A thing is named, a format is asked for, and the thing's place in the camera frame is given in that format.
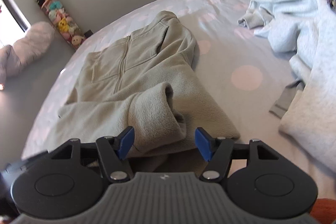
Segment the gray ribbed plate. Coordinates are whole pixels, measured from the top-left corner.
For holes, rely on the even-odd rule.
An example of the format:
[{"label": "gray ribbed plate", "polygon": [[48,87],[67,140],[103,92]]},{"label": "gray ribbed plate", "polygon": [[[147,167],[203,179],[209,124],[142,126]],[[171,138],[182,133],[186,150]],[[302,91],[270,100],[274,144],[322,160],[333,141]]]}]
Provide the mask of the gray ribbed plate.
[{"label": "gray ribbed plate", "polygon": [[129,182],[112,184],[84,213],[60,220],[22,214],[13,224],[317,224],[308,214],[268,220],[233,204],[219,184],[198,180],[194,173],[136,173]]}]

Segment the jacket cuff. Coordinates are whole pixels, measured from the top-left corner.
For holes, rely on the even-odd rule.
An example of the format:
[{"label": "jacket cuff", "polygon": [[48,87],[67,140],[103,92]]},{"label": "jacket cuff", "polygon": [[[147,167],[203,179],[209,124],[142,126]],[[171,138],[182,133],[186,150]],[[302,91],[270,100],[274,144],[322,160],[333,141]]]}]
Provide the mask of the jacket cuff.
[{"label": "jacket cuff", "polygon": [[133,157],[186,137],[185,119],[173,109],[173,89],[167,82],[136,95],[129,108],[128,124],[135,130],[135,149],[130,151]]}]

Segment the bedsheet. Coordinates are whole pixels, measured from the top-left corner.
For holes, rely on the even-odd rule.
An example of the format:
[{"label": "bedsheet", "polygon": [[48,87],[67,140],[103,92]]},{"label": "bedsheet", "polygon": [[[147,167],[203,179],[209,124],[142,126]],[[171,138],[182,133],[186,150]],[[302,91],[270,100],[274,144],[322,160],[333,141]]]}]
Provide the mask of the bedsheet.
[{"label": "bedsheet", "polygon": [[[273,53],[266,39],[254,37],[252,30],[237,25],[248,3],[249,0],[157,0],[104,27],[85,41],[60,72],[36,117],[22,157],[41,150],[89,52],[108,47],[149,24],[159,11],[170,10],[194,34],[197,47],[192,67],[241,133],[239,141],[261,139],[312,176],[320,198],[336,199],[336,175],[293,139],[280,134],[280,120],[269,113],[283,88],[295,79],[288,63],[292,55]],[[234,160],[230,173],[245,164],[244,160]]]}]

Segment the stuffed toy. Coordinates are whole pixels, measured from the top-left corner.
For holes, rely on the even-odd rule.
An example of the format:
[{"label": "stuffed toy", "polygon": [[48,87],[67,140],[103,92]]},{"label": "stuffed toy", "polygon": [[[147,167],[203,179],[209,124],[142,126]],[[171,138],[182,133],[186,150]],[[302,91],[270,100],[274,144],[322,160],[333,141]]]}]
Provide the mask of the stuffed toy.
[{"label": "stuffed toy", "polygon": [[0,48],[0,90],[4,89],[7,77],[19,75],[28,64],[47,51],[54,35],[55,28],[51,24],[38,22],[13,46]]},{"label": "stuffed toy", "polygon": [[65,11],[59,0],[35,0],[43,12],[48,16],[62,37],[75,50],[85,41],[85,35],[73,18]]}]

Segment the metal screw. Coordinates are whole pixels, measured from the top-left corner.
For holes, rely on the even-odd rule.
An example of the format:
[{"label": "metal screw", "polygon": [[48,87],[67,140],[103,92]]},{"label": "metal screw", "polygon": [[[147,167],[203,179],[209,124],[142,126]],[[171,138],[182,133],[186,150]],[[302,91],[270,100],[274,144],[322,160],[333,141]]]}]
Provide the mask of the metal screw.
[{"label": "metal screw", "polygon": [[115,171],[111,173],[110,178],[113,180],[123,180],[127,178],[127,174],[123,171]]},{"label": "metal screw", "polygon": [[219,178],[219,173],[217,171],[209,170],[205,171],[202,176],[206,179],[217,179]]}]

